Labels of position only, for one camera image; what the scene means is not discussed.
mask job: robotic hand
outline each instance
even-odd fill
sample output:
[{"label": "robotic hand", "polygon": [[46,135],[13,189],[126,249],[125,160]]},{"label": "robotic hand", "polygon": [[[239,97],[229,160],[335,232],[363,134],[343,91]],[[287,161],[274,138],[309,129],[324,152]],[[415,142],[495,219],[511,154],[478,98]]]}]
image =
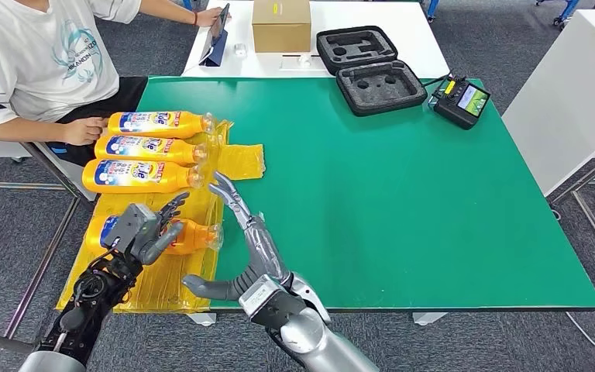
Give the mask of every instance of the robotic hand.
[{"label": "robotic hand", "polygon": [[252,322],[310,372],[374,372],[379,368],[348,339],[332,332],[329,313],[305,279],[284,266],[263,219],[252,215],[231,180],[215,172],[208,186],[234,212],[245,233],[249,264],[232,281],[205,281],[187,275],[183,284],[195,295],[238,301]]},{"label": "robotic hand", "polygon": [[70,301],[19,372],[85,372],[105,317],[125,301],[143,266],[156,262],[184,228],[175,222],[165,229],[187,197],[178,195],[158,213],[146,205],[129,205],[102,240],[106,251],[78,278]]}]

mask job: green tabletop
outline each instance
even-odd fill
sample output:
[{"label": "green tabletop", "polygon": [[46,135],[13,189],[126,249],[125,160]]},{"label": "green tabletop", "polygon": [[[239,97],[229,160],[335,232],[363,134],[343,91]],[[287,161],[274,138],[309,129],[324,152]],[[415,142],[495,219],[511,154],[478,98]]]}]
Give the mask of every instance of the green tabletop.
[{"label": "green tabletop", "polygon": [[[139,110],[212,112],[265,146],[263,178],[236,186],[328,308],[595,308],[492,103],[465,131],[426,104],[356,117],[334,79],[164,77]],[[231,212],[224,229],[219,280],[248,257]]]}]

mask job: yellow plastic sheet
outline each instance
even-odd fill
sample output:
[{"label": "yellow plastic sheet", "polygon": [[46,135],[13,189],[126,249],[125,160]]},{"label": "yellow plastic sheet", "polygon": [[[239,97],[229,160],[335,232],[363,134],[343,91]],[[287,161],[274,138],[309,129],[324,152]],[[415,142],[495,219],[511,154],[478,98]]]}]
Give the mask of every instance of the yellow plastic sheet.
[{"label": "yellow plastic sheet", "polygon": [[[204,186],[191,191],[186,204],[179,208],[182,219],[192,219],[202,225],[222,223],[222,201],[213,195],[207,184],[212,182],[214,169],[234,180],[260,178],[263,176],[263,146],[228,145],[231,122],[221,122],[215,135],[208,140],[209,159],[204,164]],[[203,143],[205,135],[187,140],[189,143]],[[120,215],[131,203],[144,203],[152,210],[160,210],[176,194],[103,194],[93,215]],[[96,258],[85,245],[81,246],[74,266],[67,279],[56,309],[62,310],[70,300],[73,286],[90,261]],[[128,301],[117,305],[114,312],[174,312],[190,314],[208,309],[209,301],[195,297],[181,285],[185,274],[197,274],[213,280],[218,254],[209,249],[199,250],[186,256],[161,255],[156,263],[145,267],[138,276],[136,286],[130,291]]]}]

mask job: orange plastic bottle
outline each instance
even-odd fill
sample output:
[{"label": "orange plastic bottle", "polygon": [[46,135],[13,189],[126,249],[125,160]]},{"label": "orange plastic bottle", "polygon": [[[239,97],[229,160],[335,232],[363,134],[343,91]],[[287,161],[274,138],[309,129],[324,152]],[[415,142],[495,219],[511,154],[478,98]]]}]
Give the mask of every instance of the orange plastic bottle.
[{"label": "orange plastic bottle", "polygon": [[212,133],[210,113],[195,115],[188,111],[117,112],[108,120],[110,134],[133,134],[160,138],[190,138],[197,133]]},{"label": "orange plastic bottle", "polygon": [[102,194],[175,192],[200,188],[199,166],[186,168],[164,161],[91,160],[83,169],[83,185]]},{"label": "orange plastic bottle", "polygon": [[97,159],[171,161],[181,166],[207,159],[206,143],[191,145],[180,139],[104,136],[95,144]]},{"label": "orange plastic bottle", "polygon": [[[117,223],[117,215],[96,215],[90,221],[85,232],[85,244],[94,254],[104,253],[101,242]],[[181,234],[170,244],[164,254],[190,254],[196,250],[210,248],[220,250],[222,246],[222,227],[220,225],[203,226],[191,219],[178,219],[184,224]]]}]

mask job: brown box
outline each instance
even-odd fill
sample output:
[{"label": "brown box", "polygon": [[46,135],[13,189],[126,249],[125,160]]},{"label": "brown box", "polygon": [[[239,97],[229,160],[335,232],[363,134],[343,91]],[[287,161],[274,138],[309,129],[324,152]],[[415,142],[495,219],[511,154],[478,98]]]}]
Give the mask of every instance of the brown box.
[{"label": "brown box", "polygon": [[311,7],[308,0],[254,0],[254,50],[308,52],[311,50]]}]

